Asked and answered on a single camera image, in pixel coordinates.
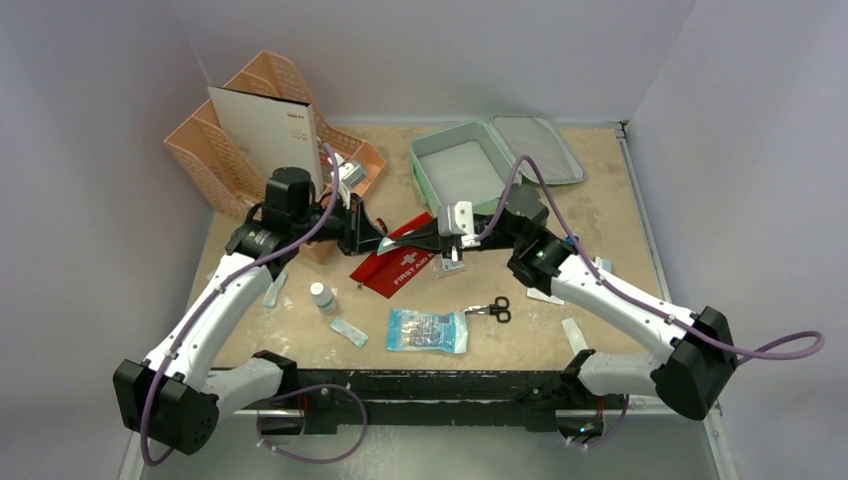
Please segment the red first aid pouch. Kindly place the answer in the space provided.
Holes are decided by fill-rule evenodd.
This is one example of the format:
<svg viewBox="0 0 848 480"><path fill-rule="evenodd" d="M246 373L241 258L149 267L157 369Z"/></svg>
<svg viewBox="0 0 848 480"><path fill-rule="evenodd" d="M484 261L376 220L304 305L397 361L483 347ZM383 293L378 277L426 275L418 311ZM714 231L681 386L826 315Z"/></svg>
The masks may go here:
<svg viewBox="0 0 848 480"><path fill-rule="evenodd" d="M389 299L408 284L434 258L435 254L413 247L388 253L369 254L349 278Z"/></svg>

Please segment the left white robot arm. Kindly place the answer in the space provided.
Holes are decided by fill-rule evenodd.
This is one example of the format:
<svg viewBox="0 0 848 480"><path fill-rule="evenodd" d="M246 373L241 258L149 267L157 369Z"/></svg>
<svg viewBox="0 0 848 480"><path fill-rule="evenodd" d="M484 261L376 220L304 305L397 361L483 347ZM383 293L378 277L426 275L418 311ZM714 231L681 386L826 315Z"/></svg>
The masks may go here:
<svg viewBox="0 0 848 480"><path fill-rule="evenodd" d="M296 362L268 350L215 378L209 372L235 327L301 244L329 241L345 255L363 255L375 252L384 234L368 218L364 199L340 181L317 196L305 170L275 170L264 200L248 210L212 280L178 325L142 361L125 360L113 374L121 419L140 434L144 461L158 463L151 441L168 453L192 455L236 411L261 401L284 409L304 395Z"/></svg>

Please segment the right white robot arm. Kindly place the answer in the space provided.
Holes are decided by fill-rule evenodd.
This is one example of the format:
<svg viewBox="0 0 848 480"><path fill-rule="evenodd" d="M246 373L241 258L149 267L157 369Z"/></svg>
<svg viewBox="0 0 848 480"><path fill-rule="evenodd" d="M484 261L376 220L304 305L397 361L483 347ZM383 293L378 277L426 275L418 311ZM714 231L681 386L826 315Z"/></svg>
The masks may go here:
<svg viewBox="0 0 848 480"><path fill-rule="evenodd" d="M730 343L726 317L712 307L695 313L656 298L579 255L547 226L549 210L538 192L516 185L491 221L469 203L447 206L436 219L396 239L382 240L378 252L414 247L452 260L467 251L509 249L508 269L524 286L574 304L606 321L645 348L645 353L610 355L583 350L566 368L564 399L584 407L601 395L653 396L676 413L704 419L738 367L737 357L717 342Z"/></svg>

